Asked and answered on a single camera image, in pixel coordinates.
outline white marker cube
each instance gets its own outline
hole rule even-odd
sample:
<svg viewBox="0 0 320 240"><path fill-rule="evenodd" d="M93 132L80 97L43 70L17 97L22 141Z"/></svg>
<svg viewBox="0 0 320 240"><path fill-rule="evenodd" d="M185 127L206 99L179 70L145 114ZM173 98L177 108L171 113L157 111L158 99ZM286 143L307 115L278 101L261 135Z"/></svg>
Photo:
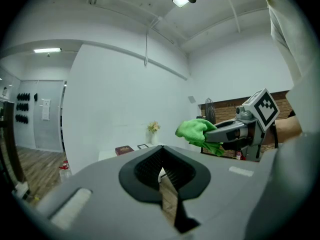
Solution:
<svg viewBox="0 0 320 240"><path fill-rule="evenodd" d="M258 119L264 131L270 127L280 113L277 103L266 88L257 91L242 105L245 111L250 111Z"/></svg>

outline flower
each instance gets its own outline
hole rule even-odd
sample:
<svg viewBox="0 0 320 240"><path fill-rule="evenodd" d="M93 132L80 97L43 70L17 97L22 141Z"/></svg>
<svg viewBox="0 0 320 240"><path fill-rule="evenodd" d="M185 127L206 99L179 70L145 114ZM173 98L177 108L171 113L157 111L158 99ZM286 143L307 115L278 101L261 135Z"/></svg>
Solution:
<svg viewBox="0 0 320 240"><path fill-rule="evenodd" d="M158 131L160 129L160 125L158 124L157 121L154 121L154 122L149 123L147 129L149 130L149 132L155 133L156 131Z"/></svg>

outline wooden floor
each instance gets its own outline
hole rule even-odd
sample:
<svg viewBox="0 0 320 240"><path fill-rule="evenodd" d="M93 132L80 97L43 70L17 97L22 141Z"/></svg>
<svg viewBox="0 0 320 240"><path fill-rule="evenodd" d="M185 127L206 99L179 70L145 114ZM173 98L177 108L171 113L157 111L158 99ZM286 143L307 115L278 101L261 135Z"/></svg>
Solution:
<svg viewBox="0 0 320 240"><path fill-rule="evenodd" d="M12 171L7 150L3 143L1 150L6 167L13 183L17 179ZM59 166L66 160L66 153L40 151L17 146L18 157L29 185L30 194L26 199L35 206L50 190L60 184ZM162 211L164 216L174 225L177 211L177 192L167 176L161 179L160 192L162 193Z"/></svg>

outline green cloth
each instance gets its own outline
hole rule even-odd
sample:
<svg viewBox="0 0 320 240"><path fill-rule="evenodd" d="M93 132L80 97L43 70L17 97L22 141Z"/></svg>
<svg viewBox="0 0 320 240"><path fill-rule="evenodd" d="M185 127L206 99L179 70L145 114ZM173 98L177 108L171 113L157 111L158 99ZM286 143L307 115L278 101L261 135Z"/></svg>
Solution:
<svg viewBox="0 0 320 240"><path fill-rule="evenodd" d="M220 149L222 143L206 142L204 134L217 129L212 123L205 119L194 119L184 121L175 131L175 135L179 138L184 137L191 145L206 148L217 156L222 156L224 150Z"/></svg>

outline white strip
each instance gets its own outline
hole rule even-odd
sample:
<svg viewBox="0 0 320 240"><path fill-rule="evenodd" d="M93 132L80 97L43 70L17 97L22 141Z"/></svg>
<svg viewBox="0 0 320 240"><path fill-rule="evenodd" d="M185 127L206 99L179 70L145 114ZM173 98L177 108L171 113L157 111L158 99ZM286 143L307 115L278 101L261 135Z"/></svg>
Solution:
<svg viewBox="0 0 320 240"><path fill-rule="evenodd" d="M254 172L252 170L245 170L235 166L231 166L229 168L229 172L233 172L233 173L248 176L248 177L251 177L252 175L254 175Z"/></svg>
<svg viewBox="0 0 320 240"><path fill-rule="evenodd" d="M91 194L90 190L80 188L51 218L51 222L63 230L69 229L72 222L89 201Z"/></svg>

